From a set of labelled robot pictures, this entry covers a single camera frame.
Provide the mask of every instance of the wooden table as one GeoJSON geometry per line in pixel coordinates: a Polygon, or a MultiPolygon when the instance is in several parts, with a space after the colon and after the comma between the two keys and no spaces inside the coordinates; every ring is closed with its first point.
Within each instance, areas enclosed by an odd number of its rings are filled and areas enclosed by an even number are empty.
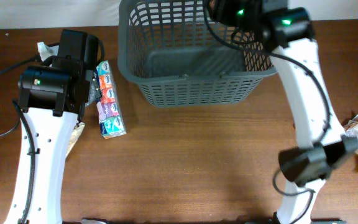
{"type": "MultiPolygon", "coordinates": [[[[358,113],[358,21],[315,22],[321,66],[341,121],[358,113]]],[[[0,30],[0,70],[57,42],[62,29],[0,30]]],[[[271,217],[282,197],[272,187],[277,154],[296,146],[293,118],[278,75],[237,105],[157,109],[117,68],[117,27],[78,28],[104,41],[128,134],[104,140],[95,105],[67,159],[66,221],[82,217],[137,222],[194,222],[271,217]]],[[[21,67],[0,78],[0,131],[16,119],[21,67]]],[[[14,192],[20,130],[0,139],[0,223],[14,192]]],[[[358,157],[321,191],[313,218],[358,223],[358,157]]]]}

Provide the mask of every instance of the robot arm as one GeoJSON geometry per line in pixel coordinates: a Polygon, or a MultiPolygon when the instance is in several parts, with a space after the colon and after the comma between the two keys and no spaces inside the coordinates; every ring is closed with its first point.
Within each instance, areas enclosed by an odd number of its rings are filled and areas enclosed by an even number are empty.
{"type": "Polygon", "coordinates": [[[317,193],[332,170],[357,150],[358,140],[344,137],[329,101],[307,12],[303,8],[287,9],[286,0],[205,0],[204,8],[215,22],[253,32],[265,51],[229,44],[206,22],[215,39],[233,49],[269,55],[280,74],[295,120],[298,148],[279,155],[287,186],[283,192],[276,189],[284,198],[273,223],[309,224],[317,193]]]}
{"type": "Polygon", "coordinates": [[[5,224],[62,223],[60,192],[65,155],[90,98],[99,44],[87,33],[63,30],[58,55],[46,59],[43,66],[29,67],[21,75],[19,106],[29,133],[22,119],[19,169],[5,224]],[[29,156],[28,134],[34,140],[35,161],[29,156]]]}

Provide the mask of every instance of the colorful snack package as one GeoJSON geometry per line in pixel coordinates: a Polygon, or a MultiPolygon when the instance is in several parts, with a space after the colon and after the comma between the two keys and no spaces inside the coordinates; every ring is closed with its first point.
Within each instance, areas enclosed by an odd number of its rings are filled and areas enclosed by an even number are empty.
{"type": "Polygon", "coordinates": [[[114,137],[112,134],[122,135],[125,132],[124,122],[122,121],[121,116],[108,118],[100,124],[100,130],[103,136],[110,135],[111,137],[114,137]]]}
{"type": "Polygon", "coordinates": [[[117,99],[116,84],[112,78],[108,61],[101,62],[96,67],[102,98],[97,102],[99,111],[100,131],[105,139],[126,134],[121,109],[117,99]]]}
{"type": "Polygon", "coordinates": [[[102,106],[108,118],[119,115],[117,103],[103,103],[102,106]]]}
{"type": "Polygon", "coordinates": [[[105,88],[102,90],[102,103],[113,103],[116,101],[116,94],[114,92],[114,89],[111,88],[105,88]]]}
{"type": "Polygon", "coordinates": [[[100,75],[99,76],[99,84],[100,84],[100,89],[103,90],[105,88],[111,88],[112,87],[112,81],[110,78],[110,74],[107,75],[100,75]]]}
{"type": "Polygon", "coordinates": [[[96,69],[98,70],[99,75],[111,74],[110,64],[108,61],[101,62],[96,69]]]}

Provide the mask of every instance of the white wall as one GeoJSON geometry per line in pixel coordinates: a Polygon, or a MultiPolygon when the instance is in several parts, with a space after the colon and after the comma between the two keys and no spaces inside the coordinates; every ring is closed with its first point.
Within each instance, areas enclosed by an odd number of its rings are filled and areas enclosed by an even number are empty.
{"type": "MultiPolygon", "coordinates": [[[[121,0],[0,0],[0,29],[116,26],[121,0]]],[[[358,19],[358,0],[289,0],[313,20],[358,19]]]]}

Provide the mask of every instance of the gray plastic basket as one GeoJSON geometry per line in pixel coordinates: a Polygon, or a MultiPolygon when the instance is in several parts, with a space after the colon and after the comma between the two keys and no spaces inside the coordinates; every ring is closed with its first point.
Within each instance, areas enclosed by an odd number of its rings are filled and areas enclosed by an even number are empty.
{"type": "MultiPolygon", "coordinates": [[[[119,16],[118,67],[152,105],[238,103],[264,77],[276,74],[268,57],[215,41],[204,24],[202,1],[123,0],[119,16]]],[[[209,22],[231,41],[234,27],[209,22]]],[[[248,41],[252,35],[235,39],[248,41]]]]}

